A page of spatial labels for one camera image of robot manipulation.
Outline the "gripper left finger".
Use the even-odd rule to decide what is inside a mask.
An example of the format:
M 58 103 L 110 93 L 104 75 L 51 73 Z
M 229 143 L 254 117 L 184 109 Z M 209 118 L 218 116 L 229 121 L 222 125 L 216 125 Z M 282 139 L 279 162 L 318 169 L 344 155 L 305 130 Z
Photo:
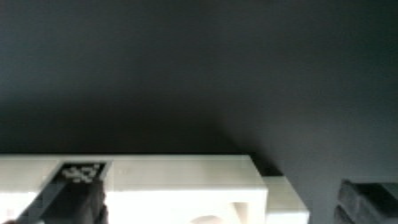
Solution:
M 64 162 L 16 224 L 108 224 L 104 161 Z

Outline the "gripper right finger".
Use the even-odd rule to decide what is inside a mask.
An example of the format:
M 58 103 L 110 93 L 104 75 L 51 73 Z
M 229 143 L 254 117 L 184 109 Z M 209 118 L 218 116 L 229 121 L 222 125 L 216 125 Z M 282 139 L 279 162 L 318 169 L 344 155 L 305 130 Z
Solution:
M 398 183 L 341 181 L 334 224 L 398 224 Z

